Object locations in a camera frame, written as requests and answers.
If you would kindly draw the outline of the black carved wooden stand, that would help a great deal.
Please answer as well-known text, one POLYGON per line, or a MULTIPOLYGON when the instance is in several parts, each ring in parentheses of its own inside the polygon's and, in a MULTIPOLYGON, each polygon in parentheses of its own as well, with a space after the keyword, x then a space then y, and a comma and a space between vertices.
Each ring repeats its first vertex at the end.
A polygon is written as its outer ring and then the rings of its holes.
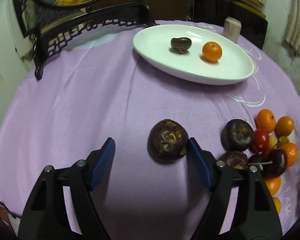
POLYGON ((156 25, 149 7, 140 2, 111 5, 103 9, 94 10, 91 5, 101 2, 96 1, 81 9, 49 9, 33 0, 13 0, 17 21, 25 38, 32 42, 30 58, 34 61, 34 76, 37 80, 43 77, 46 61, 59 54, 68 43, 83 32, 95 30, 99 25, 134 26, 156 25), (35 13, 36 7, 44 12, 60 15, 60 22, 52 22, 52 26, 46 31, 42 29, 39 18, 35 13))

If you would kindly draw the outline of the yellow orange kumquat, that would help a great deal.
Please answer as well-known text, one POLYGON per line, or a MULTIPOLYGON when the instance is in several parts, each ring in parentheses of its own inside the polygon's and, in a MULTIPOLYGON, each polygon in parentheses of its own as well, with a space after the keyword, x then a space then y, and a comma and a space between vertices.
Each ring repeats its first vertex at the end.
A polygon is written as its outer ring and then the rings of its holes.
POLYGON ((272 197, 277 213, 279 214, 281 211, 281 201, 277 197, 272 197))

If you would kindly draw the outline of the dark red cherry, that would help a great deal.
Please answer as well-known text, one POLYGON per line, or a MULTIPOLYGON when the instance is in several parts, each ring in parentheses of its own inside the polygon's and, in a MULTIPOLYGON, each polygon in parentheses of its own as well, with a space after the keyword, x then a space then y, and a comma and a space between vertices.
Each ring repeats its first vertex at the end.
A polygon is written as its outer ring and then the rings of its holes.
POLYGON ((287 155, 282 149, 272 149, 267 154, 251 156, 248 165, 255 166, 263 178, 277 178, 287 169, 287 155))

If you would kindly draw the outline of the white ceramic cup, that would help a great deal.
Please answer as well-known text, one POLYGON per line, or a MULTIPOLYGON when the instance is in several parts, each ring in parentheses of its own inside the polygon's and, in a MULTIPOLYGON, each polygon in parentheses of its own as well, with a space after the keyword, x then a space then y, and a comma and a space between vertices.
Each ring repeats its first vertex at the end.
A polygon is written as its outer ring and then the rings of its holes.
POLYGON ((237 43, 241 32, 241 22, 232 17, 227 17, 224 22, 223 36, 237 43))

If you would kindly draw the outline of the small orange kumquat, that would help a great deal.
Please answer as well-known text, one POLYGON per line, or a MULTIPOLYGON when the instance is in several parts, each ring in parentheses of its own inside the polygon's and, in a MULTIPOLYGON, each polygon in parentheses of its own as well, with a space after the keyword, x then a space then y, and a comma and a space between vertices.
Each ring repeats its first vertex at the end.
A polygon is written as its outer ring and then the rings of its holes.
POLYGON ((202 48, 203 57, 210 62, 217 62, 222 57, 222 48, 216 42, 207 42, 202 48))

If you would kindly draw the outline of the yellow cherry tomato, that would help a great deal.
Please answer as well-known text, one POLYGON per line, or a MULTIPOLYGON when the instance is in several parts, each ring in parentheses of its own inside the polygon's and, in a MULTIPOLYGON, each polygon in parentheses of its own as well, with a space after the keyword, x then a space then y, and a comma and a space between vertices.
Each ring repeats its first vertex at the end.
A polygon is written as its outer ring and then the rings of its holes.
POLYGON ((278 143, 278 139, 275 135, 269 135, 268 148, 275 148, 278 143))

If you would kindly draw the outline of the large dark water chestnut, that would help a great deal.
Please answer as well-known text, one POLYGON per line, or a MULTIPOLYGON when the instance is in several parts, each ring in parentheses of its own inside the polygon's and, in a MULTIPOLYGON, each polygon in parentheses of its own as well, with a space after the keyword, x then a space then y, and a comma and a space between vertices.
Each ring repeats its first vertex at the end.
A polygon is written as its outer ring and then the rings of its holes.
POLYGON ((147 150, 159 161, 176 161, 187 153, 188 133, 183 126, 171 119, 159 121, 151 129, 147 150))

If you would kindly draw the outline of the red cherry tomato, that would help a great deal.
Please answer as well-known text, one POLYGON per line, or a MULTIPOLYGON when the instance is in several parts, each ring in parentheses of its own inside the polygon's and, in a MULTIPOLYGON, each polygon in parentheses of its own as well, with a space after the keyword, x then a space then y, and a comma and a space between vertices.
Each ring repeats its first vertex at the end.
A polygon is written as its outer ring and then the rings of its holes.
POLYGON ((269 135, 264 129, 256 129, 254 131, 254 140, 252 143, 253 152, 259 153, 265 150, 269 143, 269 135))

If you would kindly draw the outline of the checked curtain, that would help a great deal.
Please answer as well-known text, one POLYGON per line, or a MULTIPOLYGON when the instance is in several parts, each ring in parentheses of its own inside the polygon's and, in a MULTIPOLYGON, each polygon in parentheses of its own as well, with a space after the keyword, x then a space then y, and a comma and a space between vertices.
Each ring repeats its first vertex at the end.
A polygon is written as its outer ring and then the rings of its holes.
POLYGON ((300 55, 300 0, 292 0, 285 41, 300 55))

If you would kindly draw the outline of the white oval plate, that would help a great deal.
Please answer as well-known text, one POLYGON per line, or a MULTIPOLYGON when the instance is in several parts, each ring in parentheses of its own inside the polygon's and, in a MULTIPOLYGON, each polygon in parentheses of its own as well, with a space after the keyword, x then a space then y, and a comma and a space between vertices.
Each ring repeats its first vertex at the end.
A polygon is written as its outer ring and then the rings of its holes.
POLYGON ((212 31, 179 24, 148 27, 133 37, 135 51, 149 64, 181 79, 206 85, 232 85, 246 80, 254 72, 248 54, 237 44, 212 31), (171 47, 171 39, 187 37, 192 41, 185 54, 171 47), (207 42, 216 42, 222 48, 222 57, 207 61, 202 48, 207 42))

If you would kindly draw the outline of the purple tablecloth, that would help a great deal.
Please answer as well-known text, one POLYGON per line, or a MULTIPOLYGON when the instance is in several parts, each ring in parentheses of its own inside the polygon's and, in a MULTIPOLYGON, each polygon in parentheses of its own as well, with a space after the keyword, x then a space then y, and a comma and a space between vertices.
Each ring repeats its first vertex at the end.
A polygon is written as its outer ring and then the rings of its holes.
POLYGON ((282 177, 280 221, 289 230, 300 214, 300 96, 286 73, 245 38, 239 45, 257 65, 246 81, 218 87, 170 76, 133 49, 137 27, 98 27, 73 40, 19 86, 0 130, 0 203, 21 214, 43 168, 69 167, 116 143, 111 170, 92 194, 112 239, 189 239, 209 200, 186 158, 170 165, 147 151, 162 119, 181 124, 218 157, 220 133, 232 119, 254 123, 262 109, 294 120, 299 158, 282 177))

